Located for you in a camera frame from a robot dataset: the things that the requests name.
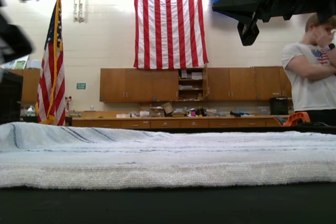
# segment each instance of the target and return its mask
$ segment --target countertop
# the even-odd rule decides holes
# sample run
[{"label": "countertop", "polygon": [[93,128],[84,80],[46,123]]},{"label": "countertop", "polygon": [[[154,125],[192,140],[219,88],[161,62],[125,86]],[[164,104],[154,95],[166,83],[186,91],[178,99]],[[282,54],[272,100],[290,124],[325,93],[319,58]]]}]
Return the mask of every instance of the countertop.
[{"label": "countertop", "polygon": [[[72,118],[73,121],[104,121],[104,120],[115,120],[115,121],[124,121],[124,120],[209,120],[209,119],[273,119],[275,115],[262,116],[203,116],[203,117],[166,117],[166,118]],[[287,119],[289,115],[281,115],[280,117]]]}]

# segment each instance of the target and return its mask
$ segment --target boy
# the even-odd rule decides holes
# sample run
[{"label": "boy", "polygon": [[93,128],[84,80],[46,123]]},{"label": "boy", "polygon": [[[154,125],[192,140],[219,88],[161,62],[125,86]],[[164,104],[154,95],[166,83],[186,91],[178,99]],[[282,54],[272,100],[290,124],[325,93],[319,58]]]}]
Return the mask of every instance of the boy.
[{"label": "boy", "polygon": [[332,43],[336,16],[319,23],[310,16],[299,43],[287,45],[282,66],[292,85],[295,112],[307,112],[311,122],[336,126],[336,48]]}]

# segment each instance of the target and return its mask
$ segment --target upper cabinet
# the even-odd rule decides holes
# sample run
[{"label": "upper cabinet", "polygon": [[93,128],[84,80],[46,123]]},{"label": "upper cabinet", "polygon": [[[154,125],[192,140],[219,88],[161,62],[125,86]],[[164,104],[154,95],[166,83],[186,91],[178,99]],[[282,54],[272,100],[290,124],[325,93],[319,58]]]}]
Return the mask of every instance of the upper cabinet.
[{"label": "upper cabinet", "polygon": [[175,101],[179,99],[178,70],[151,72],[152,101]]},{"label": "upper cabinet", "polygon": [[100,101],[268,101],[291,98],[281,67],[101,69]]},{"label": "upper cabinet", "polygon": [[231,100],[256,100],[256,80],[254,68],[230,68],[229,72]]},{"label": "upper cabinet", "polygon": [[101,69],[100,101],[178,100],[178,70]]},{"label": "upper cabinet", "polygon": [[36,103],[37,102],[37,88],[40,80],[39,69],[24,69],[24,70],[9,70],[14,74],[23,76],[22,84],[22,103]]},{"label": "upper cabinet", "polygon": [[280,71],[280,86],[281,95],[283,97],[292,98],[292,85],[283,68],[279,68]]},{"label": "upper cabinet", "polygon": [[256,67],[257,100],[282,96],[278,67]]},{"label": "upper cabinet", "polygon": [[228,101],[231,99],[230,69],[208,68],[209,101]]}]

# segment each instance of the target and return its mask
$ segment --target orange object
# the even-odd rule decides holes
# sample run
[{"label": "orange object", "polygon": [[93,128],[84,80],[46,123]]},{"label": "orange object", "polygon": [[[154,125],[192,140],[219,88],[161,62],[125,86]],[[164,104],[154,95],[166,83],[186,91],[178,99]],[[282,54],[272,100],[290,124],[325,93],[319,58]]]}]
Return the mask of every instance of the orange object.
[{"label": "orange object", "polygon": [[310,123],[310,118],[307,112],[298,112],[289,116],[288,120],[285,122],[283,118],[276,118],[275,120],[280,123],[283,127],[293,127],[297,126],[299,120],[302,120],[303,123]]}]

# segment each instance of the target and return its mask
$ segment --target flag on pole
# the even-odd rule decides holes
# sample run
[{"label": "flag on pole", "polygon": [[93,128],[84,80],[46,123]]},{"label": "flag on pole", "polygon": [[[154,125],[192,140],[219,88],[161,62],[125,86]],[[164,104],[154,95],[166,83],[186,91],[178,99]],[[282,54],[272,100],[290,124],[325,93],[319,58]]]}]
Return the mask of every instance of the flag on pole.
[{"label": "flag on pole", "polygon": [[65,73],[63,64],[62,8],[57,0],[44,46],[37,93],[38,122],[65,125]]}]

